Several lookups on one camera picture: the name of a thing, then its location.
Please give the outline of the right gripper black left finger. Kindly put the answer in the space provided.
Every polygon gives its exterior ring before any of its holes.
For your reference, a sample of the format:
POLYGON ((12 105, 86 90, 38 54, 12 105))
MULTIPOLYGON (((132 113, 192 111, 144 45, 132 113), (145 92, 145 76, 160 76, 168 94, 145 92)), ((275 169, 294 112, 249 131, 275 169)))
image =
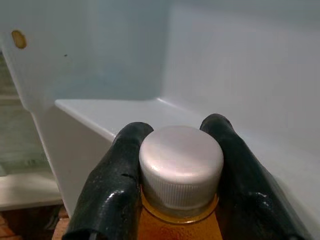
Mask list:
POLYGON ((142 211, 139 152, 153 131, 144 122, 122 128, 89 174, 64 240, 136 240, 142 211))

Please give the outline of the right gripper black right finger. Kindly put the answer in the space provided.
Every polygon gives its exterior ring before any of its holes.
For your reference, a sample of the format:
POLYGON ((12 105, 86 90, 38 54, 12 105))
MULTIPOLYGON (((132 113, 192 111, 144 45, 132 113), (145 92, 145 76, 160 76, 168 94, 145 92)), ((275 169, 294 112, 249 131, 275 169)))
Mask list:
POLYGON ((226 117, 213 113, 200 130, 212 136, 223 152, 215 214, 224 240, 312 239, 275 178, 226 117))

